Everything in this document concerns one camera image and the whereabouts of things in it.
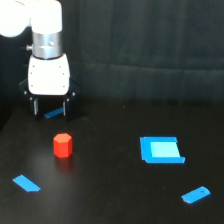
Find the red hexagonal block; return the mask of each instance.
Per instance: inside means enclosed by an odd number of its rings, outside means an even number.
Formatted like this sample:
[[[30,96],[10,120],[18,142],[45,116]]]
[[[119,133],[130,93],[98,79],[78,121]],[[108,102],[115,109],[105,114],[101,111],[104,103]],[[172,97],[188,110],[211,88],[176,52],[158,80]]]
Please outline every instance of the red hexagonal block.
[[[54,154],[66,158],[72,154],[72,137],[66,133],[54,137]]]

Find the blue rectangular piece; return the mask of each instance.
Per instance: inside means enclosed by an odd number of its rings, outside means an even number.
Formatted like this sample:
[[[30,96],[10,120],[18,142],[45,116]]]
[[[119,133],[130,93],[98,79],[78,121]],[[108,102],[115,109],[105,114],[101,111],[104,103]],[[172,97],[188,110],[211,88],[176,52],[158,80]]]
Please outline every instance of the blue rectangular piece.
[[[142,137],[149,142],[177,142],[176,137]]]
[[[27,179],[23,175],[16,177],[15,179],[13,179],[13,181],[27,192],[40,190],[40,188],[36,184],[31,182],[29,179]]]
[[[151,142],[152,157],[180,157],[176,142]]]
[[[59,109],[57,109],[57,110],[51,111],[51,112],[45,114],[44,116],[45,116],[46,118],[51,118],[51,117],[54,117],[54,116],[56,116],[56,115],[58,115],[58,114],[62,114],[63,111],[64,111],[64,109],[63,109],[63,107],[62,107],[62,108],[59,108]]]
[[[184,163],[185,157],[152,157],[147,163]]]
[[[191,191],[181,197],[185,202],[191,204],[195,201],[198,201],[201,198],[204,198],[205,196],[209,194],[210,194],[210,191],[207,188],[199,187],[198,189]]]
[[[141,137],[142,160],[147,163],[184,163],[185,157],[180,157],[176,142],[175,137]]]

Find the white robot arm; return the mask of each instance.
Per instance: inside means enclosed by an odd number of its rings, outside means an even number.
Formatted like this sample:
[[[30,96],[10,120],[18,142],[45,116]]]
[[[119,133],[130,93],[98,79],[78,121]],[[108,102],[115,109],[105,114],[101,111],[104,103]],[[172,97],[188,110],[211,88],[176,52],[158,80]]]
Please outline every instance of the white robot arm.
[[[28,26],[32,29],[33,37],[33,44],[27,46],[27,50],[32,50],[28,69],[28,91],[33,95],[68,94],[72,80],[67,56],[62,48],[60,2],[0,0],[0,35],[16,37]]]

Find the black table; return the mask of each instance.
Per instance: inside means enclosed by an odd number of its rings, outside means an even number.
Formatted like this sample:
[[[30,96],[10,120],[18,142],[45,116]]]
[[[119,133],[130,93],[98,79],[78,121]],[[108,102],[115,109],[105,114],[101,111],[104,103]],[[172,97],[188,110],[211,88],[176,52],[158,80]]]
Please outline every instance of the black table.
[[[87,115],[35,121],[15,110],[0,134],[2,224],[224,223],[224,109],[86,104]],[[53,154],[58,133],[73,137],[69,159]],[[183,165],[141,160],[141,136],[175,136]],[[41,190],[27,193],[23,174]],[[211,195],[189,205],[200,186]]]

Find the wall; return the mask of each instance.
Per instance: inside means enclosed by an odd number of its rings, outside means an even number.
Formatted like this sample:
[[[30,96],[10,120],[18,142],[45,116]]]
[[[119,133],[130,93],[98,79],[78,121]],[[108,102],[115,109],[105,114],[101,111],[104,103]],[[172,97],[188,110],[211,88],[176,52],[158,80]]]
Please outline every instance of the wall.
[[[84,98],[223,102],[223,1],[61,3],[64,52]],[[29,28],[0,37],[1,111],[18,102],[27,44]]]

